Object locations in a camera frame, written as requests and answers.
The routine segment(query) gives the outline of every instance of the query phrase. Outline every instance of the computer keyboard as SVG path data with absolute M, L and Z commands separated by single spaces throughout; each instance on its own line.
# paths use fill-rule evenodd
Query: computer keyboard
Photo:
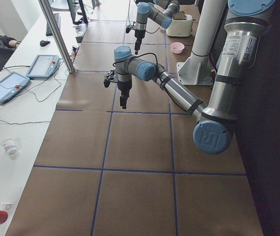
M 60 28 L 60 14 L 54 13 L 53 16 L 55 17 L 58 27 Z M 51 28 L 50 28 L 48 22 L 47 22 L 46 36 L 52 36 L 52 31 L 51 31 Z

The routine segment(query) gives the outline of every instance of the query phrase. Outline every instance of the black wall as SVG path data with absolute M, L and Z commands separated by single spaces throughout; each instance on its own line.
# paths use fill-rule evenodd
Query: black wall
M 236 137 L 265 236 L 280 236 L 280 0 L 246 74 Z

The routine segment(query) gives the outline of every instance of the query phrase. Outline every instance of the blue joint cap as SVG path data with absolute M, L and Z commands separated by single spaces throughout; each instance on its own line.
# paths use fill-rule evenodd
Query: blue joint cap
M 167 29 L 170 26 L 171 22 L 172 22 L 172 19 L 170 17 L 167 17 L 166 19 L 163 20 L 163 22 L 161 23 L 161 26 L 164 29 Z
M 138 4 L 138 13 L 140 13 L 140 14 L 143 14 L 143 15 L 147 14 L 150 12 L 150 9 L 151 9 L 150 5 L 146 2 L 140 2 Z
M 232 135 L 221 123 L 206 120 L 195 127 L 193 140 L 200 150 L 208 154 L 220 154 L 229 147 Z
M 253 16 L 267 10 L 276 0 L 228 0 L 231 12 L 238 16 Z
M 126 45 L 120 45 L 114 50 L 114 58 L 115 60 L 125 59 L 126 57 L 131 55 L 130 47 Z
M 156 68 L 155 66 L 148 62 L 148 61 L 143 61 L 141 62 L 137 68 L 136 68 L 136 77 L 138 77 L 140 80 L 144 81 L 149 81 L 152 78 L 154 78 L 156 73 Z

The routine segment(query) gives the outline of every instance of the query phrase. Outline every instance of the computer mouse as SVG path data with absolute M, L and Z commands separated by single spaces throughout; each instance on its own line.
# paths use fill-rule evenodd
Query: computer mouse
M 40 46 L 44 47 L 44 46 L 47 46 L 49 43 L 50 43 L 50 41 L 48 41 L 48 40 L 41 40 L 40 41 Z

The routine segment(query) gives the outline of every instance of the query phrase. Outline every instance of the white cup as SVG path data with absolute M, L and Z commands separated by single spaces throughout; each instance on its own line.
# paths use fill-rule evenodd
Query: white cup
M 1 146 L 7 152 L 7 154 L 12 155 L 17 152 L 17 147 L 12 139 L 5 139 L 1 142 Z

